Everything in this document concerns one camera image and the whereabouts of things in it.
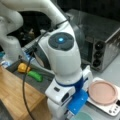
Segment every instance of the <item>tray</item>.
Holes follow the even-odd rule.
[[[27,63],[25,60],[19,59],[18,61],[13,63],[11,66],[7,67],[6,69],[8,71],[12,72],[14,75],[18,76],[19,78],[23,79],[24,74],[19,73],[17,71],[18,65],[22,62]],[[44,94],[46,89],[50,85],[54,75],[49,73],[49,72],[46,72],[46,71],[42,70],[41,68],[33,65],[32,63],[30,64],[30,67],[31,67],[32,70],[36,71],[37,73],[39,73],[43,76],[43,81],[42,82],[37,82],[34,78],[32,78],[30,76],[26,76],[26,82],[28,84],[30,84],[32,87],[34,87],[35,89],[37,89],[38,91],[40,91],[41,93]]]

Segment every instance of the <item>yellow object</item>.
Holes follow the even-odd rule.
[[[22,72],[25,73],[27,69],[27,65],[25,63],[20,63],[20,65],[18,66],[18,72]]]

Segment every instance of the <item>table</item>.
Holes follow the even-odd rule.
[[[29,84],[25,84],[29,109],[36,120],[50,120],[47,98]],[[32,120],[25,108],[22,96],[22,80],[2,68],[0,72],[0,99],[14,120]]]
[[[120,54],[103,72],[100,73],[94,70],[92,70],[92,72],[94,77],[100,77],[120,87]],[[90,114],[93,120],[120,120],[120,113],[112,117],[89,103],[87,103],[81,111]]]

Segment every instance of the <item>white table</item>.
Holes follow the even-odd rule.
[[[108,82],[111,82],[118,87],[120,87],[120,54],[114,59],[114,61],[103,71],[103,72],[96,72],[93,71],[94,77],[100,77]],[[95,106],[87,103],[81,111],[84,111],[93,118],[93,120],[120,120],[120,113],[112,117],[100,109],[96,108]]]

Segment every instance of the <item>blue light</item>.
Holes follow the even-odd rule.
[[[59,38],[59,42],[63,42],[64,41],[64,39],[63,38]]]

